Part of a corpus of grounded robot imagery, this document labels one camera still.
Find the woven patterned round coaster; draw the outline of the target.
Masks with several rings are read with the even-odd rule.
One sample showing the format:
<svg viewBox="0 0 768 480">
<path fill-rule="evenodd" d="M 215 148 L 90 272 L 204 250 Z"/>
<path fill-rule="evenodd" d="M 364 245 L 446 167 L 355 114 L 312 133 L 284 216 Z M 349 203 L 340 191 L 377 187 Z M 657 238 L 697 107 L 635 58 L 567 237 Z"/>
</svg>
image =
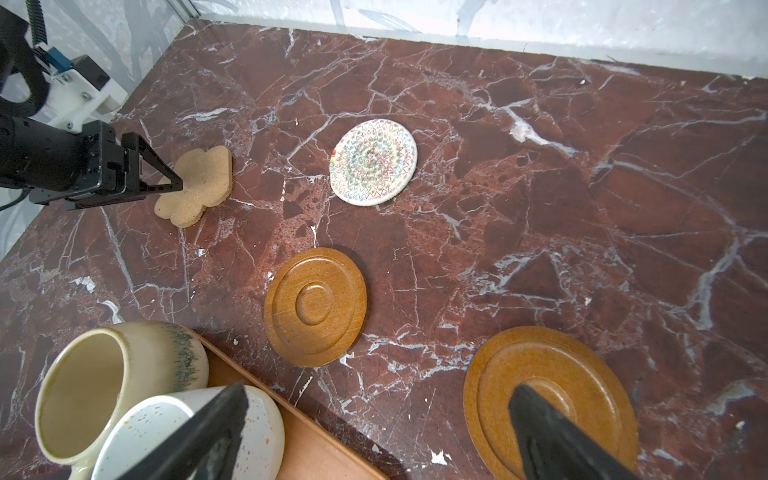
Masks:
<svg viewBox="0 0 768 480">
<path fill-rule="evenodd" d="M 355 206 L 375 206 L 402 192 L 416 170 L 411 132 L 389 119 L 362 122 L 336 144 L 329 161 L 334 194 Z"/>
</svg>

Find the cork flower shaped coaster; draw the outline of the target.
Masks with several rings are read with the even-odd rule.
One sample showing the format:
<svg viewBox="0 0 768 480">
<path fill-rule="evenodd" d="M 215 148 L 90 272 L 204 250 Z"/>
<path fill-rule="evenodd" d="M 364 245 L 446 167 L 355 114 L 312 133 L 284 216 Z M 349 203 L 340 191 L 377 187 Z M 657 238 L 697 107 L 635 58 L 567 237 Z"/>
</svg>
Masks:
<svg viewBox="0 0 768 480">
<path fill-rule="evenodd" d="M 161 194 L 154 213 L 178 228 L 197 223 L 206 209 L 223 203 L 233 188 L 233 162 L 230 150 L 216 146 L 207 151 L 190 150 L 181 155 L 174 172 L 183 180 L 178 192 Z"/>
</svg>

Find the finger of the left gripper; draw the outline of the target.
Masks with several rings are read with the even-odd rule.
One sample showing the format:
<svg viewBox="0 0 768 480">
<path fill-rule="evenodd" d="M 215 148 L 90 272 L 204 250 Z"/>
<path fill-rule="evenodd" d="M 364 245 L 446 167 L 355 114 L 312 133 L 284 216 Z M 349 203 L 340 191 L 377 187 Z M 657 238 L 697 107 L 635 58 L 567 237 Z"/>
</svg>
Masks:
<svg viewBox="0 0 768 480">
<path fill-rule="evenodd" d="M 127 159 L 124 198 L 141 200 L 148 195 L 175 193 L 183 189 L 183 179 L 166 164 L 138 133 L 124 133 L 121 146 Z M 142 165 L 148 164 L 163 175 L 165 183 L 147 184 L 142 179 Z"/>
</svg>

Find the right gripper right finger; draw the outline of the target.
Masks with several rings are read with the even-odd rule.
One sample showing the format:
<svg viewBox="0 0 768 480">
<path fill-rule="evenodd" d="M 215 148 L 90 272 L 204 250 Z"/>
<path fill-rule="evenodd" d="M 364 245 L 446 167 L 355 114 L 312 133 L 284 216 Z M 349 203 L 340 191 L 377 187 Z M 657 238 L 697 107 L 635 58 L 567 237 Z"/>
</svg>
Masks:
<svg viewBox="0 0 768 480">
<path fill-rule="evenodd" d="M 637 478 L 533 388 L 517 386 L 508 410 L 527 479 Z"/>
</svg>

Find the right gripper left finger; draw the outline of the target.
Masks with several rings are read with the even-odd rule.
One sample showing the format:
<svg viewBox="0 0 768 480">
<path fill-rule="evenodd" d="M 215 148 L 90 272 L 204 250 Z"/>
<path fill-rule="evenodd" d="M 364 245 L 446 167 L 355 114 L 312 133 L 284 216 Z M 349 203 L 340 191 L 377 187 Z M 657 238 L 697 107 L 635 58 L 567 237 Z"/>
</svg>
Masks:
<svg viewBox="0 0 768 480">
<path fill-rule="evenodd" d="M 123 479 L 230 479 L 248 410 L 245 385 L 228 385 Z"/>
</svg>

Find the beige ceramic mug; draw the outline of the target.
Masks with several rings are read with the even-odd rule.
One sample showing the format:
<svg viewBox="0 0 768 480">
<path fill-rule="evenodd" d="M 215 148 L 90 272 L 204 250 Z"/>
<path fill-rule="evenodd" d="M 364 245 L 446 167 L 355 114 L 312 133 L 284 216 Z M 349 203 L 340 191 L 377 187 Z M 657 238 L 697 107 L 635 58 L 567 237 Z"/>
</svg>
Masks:
<svg viewBox="0 0 768 480">
<path fill-rule="evenodd" d="M 39 447 L 70 467 L 70 478 L 87 479 L 127 411 L 156 395 L 204 388 L 208 378 L 205 349 L 186 327 L 126 322 L 89 330 L 43 379 L 35 407 Z"/>
</svg>

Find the wooden round coaster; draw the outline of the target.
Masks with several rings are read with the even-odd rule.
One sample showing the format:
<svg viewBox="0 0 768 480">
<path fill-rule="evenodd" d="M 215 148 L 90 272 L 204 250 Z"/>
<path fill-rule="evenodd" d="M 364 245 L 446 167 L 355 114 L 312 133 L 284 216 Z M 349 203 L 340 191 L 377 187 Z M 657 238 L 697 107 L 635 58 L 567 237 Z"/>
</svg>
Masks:
<svg viewBox="0 0 768 480">
<path fill-rule="evenodd" d="M 629 470 L 639 454 L 628 394 L 608 365 L 575 338 L 545 327 L 503 331 L 475 354 L 463 387 L 472 442 L 497 479 L 523 479 L 508 404 L 515 387 L 531 387 Z"/>
<path fill-rule="evenodd" d="M 314 248 L 278 271 L 267 292 L 263 322 L 281 358 L 315 368 L 350 349 L 367 310 L 367 287 L 355 262 L 339 250 Z"/>
</svg>

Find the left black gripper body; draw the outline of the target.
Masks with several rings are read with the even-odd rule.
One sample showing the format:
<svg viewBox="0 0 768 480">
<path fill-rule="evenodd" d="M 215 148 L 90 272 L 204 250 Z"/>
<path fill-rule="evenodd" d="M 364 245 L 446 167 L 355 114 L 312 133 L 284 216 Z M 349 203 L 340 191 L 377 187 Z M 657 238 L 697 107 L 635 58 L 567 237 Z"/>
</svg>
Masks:
<svg viewBox="0 0 768 480">
<path fill-rule="evenodd" d="M 62 200 L 68 210 L 124 203 L 129 200 L 129 154 L 102 121 L 71 133 L 3 115 L 1 186 L 27 190 L 38 205 Z"/>
</svg>

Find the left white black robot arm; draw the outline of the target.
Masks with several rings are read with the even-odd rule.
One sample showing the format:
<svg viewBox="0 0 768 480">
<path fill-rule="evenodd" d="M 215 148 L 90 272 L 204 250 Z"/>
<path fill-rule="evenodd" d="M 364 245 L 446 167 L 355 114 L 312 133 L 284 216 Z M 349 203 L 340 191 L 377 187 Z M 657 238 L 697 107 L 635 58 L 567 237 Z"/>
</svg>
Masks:
<svg viewBox="0 0 768 480">
<path fill-rule="evenodd" d="M 1 10 L 1 79 L 22 77 L 23 101 L 1 101 L 1 185 L 21 200 L 78 210 L 182 190 L 183 180 L 138 133 L 118 136 L 102 116 L 126 91 L 89 56 L 68 59 L 47 39 L 42 6 Z"/>
</svg>

